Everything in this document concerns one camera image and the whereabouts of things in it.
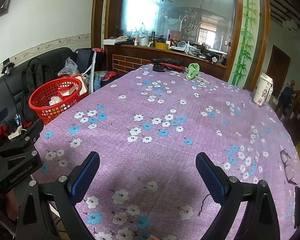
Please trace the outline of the left hand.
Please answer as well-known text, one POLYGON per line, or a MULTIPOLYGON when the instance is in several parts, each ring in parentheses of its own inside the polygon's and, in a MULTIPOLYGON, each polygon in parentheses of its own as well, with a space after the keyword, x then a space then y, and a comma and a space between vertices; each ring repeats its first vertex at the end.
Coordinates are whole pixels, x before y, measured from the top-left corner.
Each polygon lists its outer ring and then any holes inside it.
POLYGON ((10 220, 16 221, 19 217, 19 206, 15 198, 14 190, 0 195, 0 210, 10 220))

